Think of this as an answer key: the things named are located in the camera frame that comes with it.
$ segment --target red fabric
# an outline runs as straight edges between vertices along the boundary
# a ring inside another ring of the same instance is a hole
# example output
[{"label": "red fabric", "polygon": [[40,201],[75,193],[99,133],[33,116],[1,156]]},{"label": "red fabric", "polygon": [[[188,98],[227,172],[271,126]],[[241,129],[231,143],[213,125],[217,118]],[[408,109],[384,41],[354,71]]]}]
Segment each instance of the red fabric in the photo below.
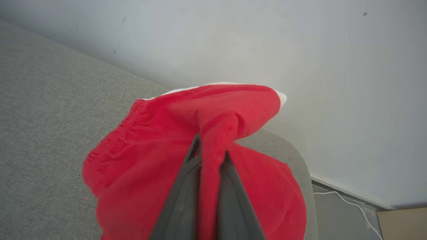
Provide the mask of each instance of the red fabric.
[{"label": "red fabric", "polygon": [[83,167],[84,180],[98,197],[103,238],[148,238],[200,132],[199,239],[216,239],[219,167],[227,149],[267,239],[303,239],[305,203],[288,166],[234,143],[261,128],[279,108],[276,92],[257,85],[208,85],[137,100]]}]

